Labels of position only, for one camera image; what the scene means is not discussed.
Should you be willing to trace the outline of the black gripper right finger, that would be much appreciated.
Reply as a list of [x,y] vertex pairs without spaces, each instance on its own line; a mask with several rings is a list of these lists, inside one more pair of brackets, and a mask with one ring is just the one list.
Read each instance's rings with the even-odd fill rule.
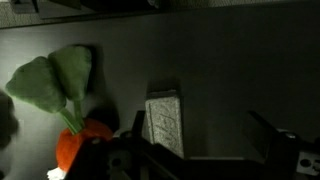
[[308,142],[277,129],[255,111],[248,112],[242,132],[264,159],[261,180],[320,180],[319,139]]

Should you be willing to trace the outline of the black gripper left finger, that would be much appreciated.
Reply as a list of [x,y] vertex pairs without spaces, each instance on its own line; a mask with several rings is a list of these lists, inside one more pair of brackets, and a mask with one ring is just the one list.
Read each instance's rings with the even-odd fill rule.
[[182,180],[184,160],[142,136],[146,112],[136,113],[132,129],[111,140],[90,138],[80,146],[65,180]]

